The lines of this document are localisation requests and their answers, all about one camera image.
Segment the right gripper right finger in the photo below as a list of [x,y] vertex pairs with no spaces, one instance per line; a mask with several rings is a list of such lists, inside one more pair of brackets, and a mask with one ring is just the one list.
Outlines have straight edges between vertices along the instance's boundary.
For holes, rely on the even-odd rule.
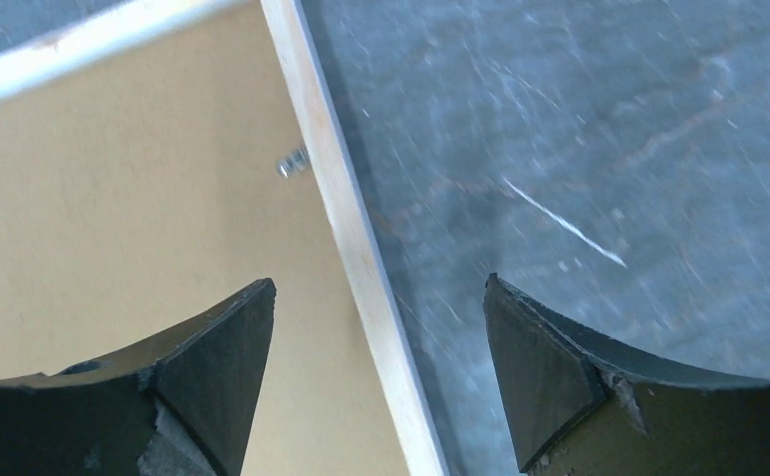
[[487,337],[525,475],[770,475],[770,380],[698,368],[491,275]]

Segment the brown cardboard backing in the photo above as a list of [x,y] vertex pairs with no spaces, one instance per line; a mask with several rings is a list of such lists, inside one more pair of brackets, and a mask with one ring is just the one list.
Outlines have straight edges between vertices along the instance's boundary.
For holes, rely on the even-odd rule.
[[0,379],[134,343],[249,283],[275,325],[243,471],[407,471],[261,7],[0,103]]

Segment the wooden picture frame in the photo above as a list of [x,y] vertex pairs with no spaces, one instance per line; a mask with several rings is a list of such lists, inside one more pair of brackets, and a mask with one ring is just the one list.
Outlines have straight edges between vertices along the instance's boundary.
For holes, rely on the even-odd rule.
[[[225,1],[127,1],[47,33],[0,54],[0,101],[227,8]],[[265,1],[261,8],[304,141],[294,158],[308,160],[314,171],[408,470],[444,475],[440,440],[303,7],[297,1]],[[81,436],[112,433],[132,405],[171,405],[176,395],[191,396],[211,385],[224,390],[221,407],[232,411],[236,397],[255,394],[254,384],[232,377],[264,368],[269,317],[260,314],[252,321],[253,358],[246,354],[243,334],[224,333],[222,327],[241,323],[245,304],[267,299],[271,290],[269,280],[259,280],[214,310],[105,358],[54,376],[0,381],[0,404],[22,418],[79,423]]]

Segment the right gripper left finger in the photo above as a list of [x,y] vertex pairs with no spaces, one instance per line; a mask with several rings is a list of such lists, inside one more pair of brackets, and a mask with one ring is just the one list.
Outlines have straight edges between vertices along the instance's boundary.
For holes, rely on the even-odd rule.
[[237,475],[274,324],[260,279],[54,375],[0,380],[0,475]]

